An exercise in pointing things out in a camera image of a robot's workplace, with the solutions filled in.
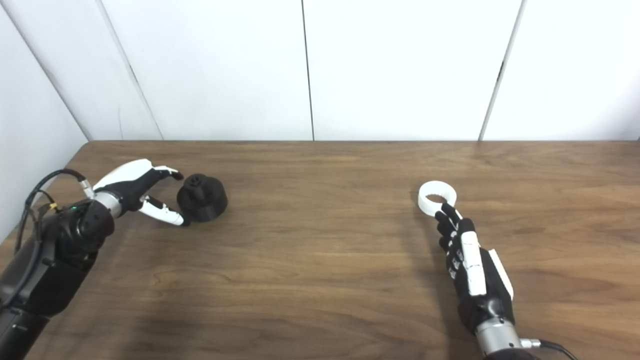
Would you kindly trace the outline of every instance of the white wall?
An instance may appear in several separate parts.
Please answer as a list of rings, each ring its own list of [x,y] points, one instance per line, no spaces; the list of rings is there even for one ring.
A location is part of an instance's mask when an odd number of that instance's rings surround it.
[[[637,140],[640,2],[527,3],[485,140]]]
[[[80,128],[0,8],[0,241],[43,176],[86,142]]]
[[[311,140],[300,0],[104,0],[167,139]]]
[[[0,1],[91,140],[161,138],[99,0]]]
[[[0,3],[88,137],[128,140],[475,140],[520,6]],[[484,139],[637,139],[639,8],[529,1]]]
[[[316,140],[475,140],[514,0],[305,0]]]

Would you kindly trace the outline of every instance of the robotic hand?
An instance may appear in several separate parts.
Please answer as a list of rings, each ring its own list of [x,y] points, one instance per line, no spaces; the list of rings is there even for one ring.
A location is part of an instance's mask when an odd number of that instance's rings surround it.
[[[446,200],[437,203],[428,195]],[[546,347],[577,358],[563,346],[539,339],[521,339],[515,331],[513,287],[495,250],[480,247],[474,223],[453,206],[457,195],[446,183],[430,181],[420,188],[418,205],[438,220],[440,247],[458,295],[458,315],[476,336],[484,360],[539,360],[528,348]]]
[[[50,203],[40,207],[37,220],[31,203],[40,188],[58,174],[76,177],[88,199],[59,209]],[[0,359],[21,360],[29,352],[49,319],[62,312],[91,270],[115,219],[138,211],[186,226],[182,215],[146,195],[158,181],[183,178],[175,169],[142,159],[126,163],[103,177],[92,188],[80,173],[63,169],[42,179],[27,197],[20,221],[16,254],[0,276]],[[54,215],[44,217],[50,210]],[[35,220],[34,233],[21,248],[28,214]]]
[[[96,194],[112,196],[121,205],[120,216],[127,211],[140,211],[152,218],[173,225],[188,226],[182,214],[149,195],[145,195],[158,181],[171,176],[184,179],[178,171],[164,165],[154,167],[151,161],[140,159],[121,165],[104,176],[94,186]]]

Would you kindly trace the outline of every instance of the silver metal cylinder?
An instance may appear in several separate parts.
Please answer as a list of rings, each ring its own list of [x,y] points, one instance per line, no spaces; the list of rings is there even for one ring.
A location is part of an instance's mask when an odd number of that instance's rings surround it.
[[[84,194],[89,199],[95,198],[95,193],[93,192],[93,188],[91,187],[91,184],[89,183],[89,181],[87,181],[86,179],[80,181],[80,187],[82,188],[82,191],[84,191]]]
[[[109,192],[99,192],[95,194],[95,200],[105,207],[107,207],[113,218],[120,216],[120,212],[122,211],[122,205],[118,198]]]
[[[522,348],[513,324],[503,318],[492,318],[478,325],[476,337],[484,355],[505,348]]]
[[[540,339],[520,339],[523,348],[539,348],[542,347]]]

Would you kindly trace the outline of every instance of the white finger segment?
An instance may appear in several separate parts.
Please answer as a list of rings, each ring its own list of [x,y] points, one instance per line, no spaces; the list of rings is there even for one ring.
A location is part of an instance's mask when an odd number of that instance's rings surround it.
[[[467,284],[469,295],[478,296],[486,294],[486,282],[484,279],[484,267],[480,256],[480,244],[475,231],[467,231],[460,235],[463,265],[467,271]]]
[[[180,213],[172,211],[166,204],[163,204],[162,208],[157,208],[148,201],[148,197],[145,197],[145,200],[142,202],[142,208],[140,208],[139,211],[147,216],[168,222],[172,225],[182,225],[184,222]]]
[[[496,270],[498,270],[498,274],[502,279],[504,287],[507,288],[507,292],[509,293],[509,296],[511,296],[511,300],[513,300],[513,285],[511,285],[511,280],[509,280],[509,276],[507,275],[504,266],[502,266],[502,262],[498,257],[498,253],[495,251],[495,249],[491,249],[489,250],[489,255],[491,256],[491,260],[493,260],[493,264],[495,265]]]
[[[154,170],[158,170],[158,171],[166,170],[166,171],[169,171],[169,173],[178,172],[178,170],[175,170],[174,168],[170,168],[164,165],[156,166],[154,167]]]

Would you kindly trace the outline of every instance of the white ring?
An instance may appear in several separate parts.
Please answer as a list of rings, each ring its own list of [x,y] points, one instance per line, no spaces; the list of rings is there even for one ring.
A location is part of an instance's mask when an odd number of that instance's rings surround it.
[[[423,213],[434,217],[438,211],[442,208],[442,203],[431,201],[427,199],[429,195],[437,195],[442,197],[451,206],[456,205],[458,194],[451,185],[443,183],[442,181],[429,181],[422,184],[418,191],[418,207]]]

